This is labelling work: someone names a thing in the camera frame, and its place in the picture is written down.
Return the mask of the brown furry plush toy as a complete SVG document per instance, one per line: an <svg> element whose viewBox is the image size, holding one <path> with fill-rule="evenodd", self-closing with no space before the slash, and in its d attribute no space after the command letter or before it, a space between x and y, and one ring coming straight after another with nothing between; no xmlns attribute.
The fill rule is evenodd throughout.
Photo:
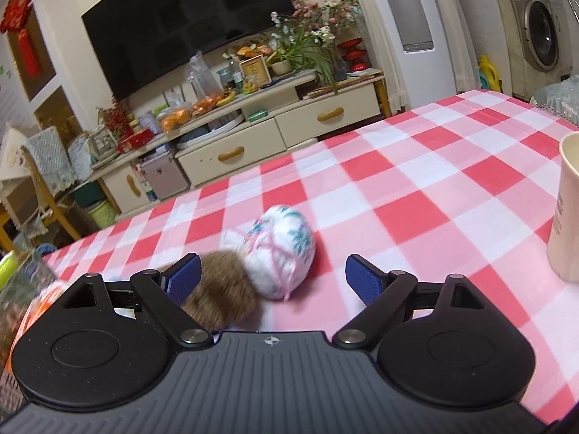
<svg viewBox="0 0 579 434"><path fill-rule="evenodd" d="M201 256L201 277L181 308L208 331L233 327L259 307L259 296L233 250Z"/></svg>

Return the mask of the green waste bin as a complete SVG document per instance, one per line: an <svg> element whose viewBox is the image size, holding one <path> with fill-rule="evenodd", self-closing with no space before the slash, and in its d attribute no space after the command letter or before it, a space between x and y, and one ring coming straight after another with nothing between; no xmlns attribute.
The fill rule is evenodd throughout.
<svg viewBox="0 0 579 434"><path fill-rule="evenodd" d="M107 199L89 208L88 215L99 229L106 229L112 226L117 217L115 209Z"/></svg>

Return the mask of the pink storage box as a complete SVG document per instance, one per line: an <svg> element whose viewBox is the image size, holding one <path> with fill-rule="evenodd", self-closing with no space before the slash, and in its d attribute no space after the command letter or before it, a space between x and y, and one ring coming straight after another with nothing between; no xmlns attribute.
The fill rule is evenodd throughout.
<svg viewBox="0 0 579 434"><path fill-rule="evenodd" d="M159 200L168 199L189 189L189 180L179 162L170 153L143 162L141 168Z"/></svg>

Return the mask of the floral white fabric ball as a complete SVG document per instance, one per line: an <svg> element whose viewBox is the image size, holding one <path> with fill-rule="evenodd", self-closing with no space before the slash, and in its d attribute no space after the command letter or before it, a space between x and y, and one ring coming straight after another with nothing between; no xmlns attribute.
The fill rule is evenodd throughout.
<svg viewBox="0 0 579 434"><path fill-rule="evenodd" d="M220 247L237 252L257 293L287 301L305 281L316 245L305 216L287 205L270 207L247 231L228 229Z"/></svg>

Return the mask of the red white checkered tablecloth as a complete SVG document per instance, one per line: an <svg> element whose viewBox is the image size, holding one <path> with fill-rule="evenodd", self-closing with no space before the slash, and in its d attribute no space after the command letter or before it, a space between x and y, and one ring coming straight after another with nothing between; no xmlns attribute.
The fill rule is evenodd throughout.
<svg viewBox="0 0 579 434"><path fill-rule="evenodd" d="M385 271L472 282L533 346L527 408L547 422L578 399L578 289L550 269L561 158L572 125L503 94L470 91L207 185L52 254L60 278L165 268L219 246L274 205L310 222L316 257L285 303L248 327L334 333L362 307L346 284L359 254Z"/></svg>

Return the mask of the orange snack package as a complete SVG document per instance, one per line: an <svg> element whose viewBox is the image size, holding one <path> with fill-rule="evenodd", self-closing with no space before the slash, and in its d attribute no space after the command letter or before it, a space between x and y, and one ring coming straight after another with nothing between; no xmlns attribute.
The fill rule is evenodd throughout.
<svg viewBox="0 0 579 434"><path fill-rule="evenodd" d="M70 284L63 280L57 280L41 290L35 297L24 314L24 318L16 333L15 339L11 346L8 361L5 365L5 372L12 374L11 358L18 341L22 338L28 329L54 304L60 296L68 289Z"/></svg>

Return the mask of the white paper cup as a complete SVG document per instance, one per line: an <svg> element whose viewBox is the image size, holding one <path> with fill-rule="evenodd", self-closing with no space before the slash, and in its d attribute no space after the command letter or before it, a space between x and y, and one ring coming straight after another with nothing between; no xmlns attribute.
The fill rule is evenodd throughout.
<svg viewBox="0 0 579 434"><path fill-rule="evenodd" d="M577 132L568 134L559 144L561 180L557 207L547 244L551 269L562 280L577 283L579 279L579 174Z"/></svg>

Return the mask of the cream TV stand cabinet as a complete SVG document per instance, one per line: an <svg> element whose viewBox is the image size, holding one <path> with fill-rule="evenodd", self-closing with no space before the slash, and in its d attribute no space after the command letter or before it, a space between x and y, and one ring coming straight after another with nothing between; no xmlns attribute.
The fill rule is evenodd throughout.
<svg viewBox="0 0 579 434"><path fill-rule="evenodd" d="M315 74L306 71L241 95L117 157L90 179L128 217L167 200L157 198L142 173L141 164L149 159L170 153L189 180L190 190L390 113L385 77L377 69L349 77L336 90L314 88L314 80Z"/></svg>

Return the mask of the framed certificate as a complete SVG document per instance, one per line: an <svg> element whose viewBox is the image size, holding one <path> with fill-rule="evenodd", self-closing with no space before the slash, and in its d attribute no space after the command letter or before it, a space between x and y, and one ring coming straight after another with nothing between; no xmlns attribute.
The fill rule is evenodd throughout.
<svg viewBox="0 0 579 434"><path fill-rule="evenodd" d="M240 70L244 79L261 87L272 81L266 61L262 55L240 62Z"/></svg>

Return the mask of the red vase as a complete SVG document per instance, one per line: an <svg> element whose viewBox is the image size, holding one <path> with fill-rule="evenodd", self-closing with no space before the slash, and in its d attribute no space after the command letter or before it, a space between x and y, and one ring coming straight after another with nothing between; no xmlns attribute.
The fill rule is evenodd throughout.
<svg viewBox="0 0 579 434"><path fill-rule="evenodd" d="M360 48L362 42L361 37L356 37L338 45L339 50L342 51L342 59L349 64L352 73L363 72L370 68L370 65L365 61L367 50Z"/></svg>

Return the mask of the yellow detergent bottle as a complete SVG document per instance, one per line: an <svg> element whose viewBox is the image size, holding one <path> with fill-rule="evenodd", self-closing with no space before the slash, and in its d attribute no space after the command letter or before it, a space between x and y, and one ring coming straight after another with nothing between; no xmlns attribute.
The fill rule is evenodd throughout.
<svg viewBox="0 0 579 434"><path fill-rule="evenodd" d="M481 87L486 90L501 92L499 73L487 55L478 57L479 76Z"/></svg>

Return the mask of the potted flower plant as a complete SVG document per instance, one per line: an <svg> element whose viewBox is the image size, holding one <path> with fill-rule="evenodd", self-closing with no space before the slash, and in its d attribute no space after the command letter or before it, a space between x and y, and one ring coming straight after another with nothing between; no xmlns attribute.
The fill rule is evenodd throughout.
<svg viewBox="0 0 579 434"><path fill-rule="evenodd" d="M272 12L274 30L269 46L272 54L266 64L288 62L292 69L314 69L318 80L337 88L337 40L343 30L356 26L362 17L358 0L332 0L322 4L291 0L293 12Z"/></svg>

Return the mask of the black flat screen television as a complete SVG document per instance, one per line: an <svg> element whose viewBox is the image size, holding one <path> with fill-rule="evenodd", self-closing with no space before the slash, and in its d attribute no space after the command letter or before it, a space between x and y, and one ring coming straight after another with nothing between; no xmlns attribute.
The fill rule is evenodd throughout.
<svg viewBox="0 0 579 434"><path fill-rule="evenodd" d="M83 22L104 76L124 99L193 55L273 26L291 0L101 0Z"/></svg>

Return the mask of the silver front-load washing machine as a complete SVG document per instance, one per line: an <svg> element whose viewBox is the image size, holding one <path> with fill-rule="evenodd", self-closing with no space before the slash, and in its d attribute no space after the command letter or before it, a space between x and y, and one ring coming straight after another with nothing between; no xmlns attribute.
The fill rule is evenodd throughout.
<svg viewBox="0 0 579 434"><path fill-rule="evenodd" d="M502 8L512 95L536 91L572 72L570 34L562 0L506 0Z"/></svg>

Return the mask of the red Chinese knot decoration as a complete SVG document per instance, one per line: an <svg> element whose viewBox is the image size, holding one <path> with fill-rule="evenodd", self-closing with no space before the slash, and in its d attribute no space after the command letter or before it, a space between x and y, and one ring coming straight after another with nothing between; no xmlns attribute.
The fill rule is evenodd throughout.
<svg viewBox="0 0 579 434"><path fill-rule="evenodd" d="M30 77L37 77L41 75L41 66L26 29L26 22L31 10L32 0L8 0L1 19L1 33L15 33L17 35L26 73Z"/></svg>

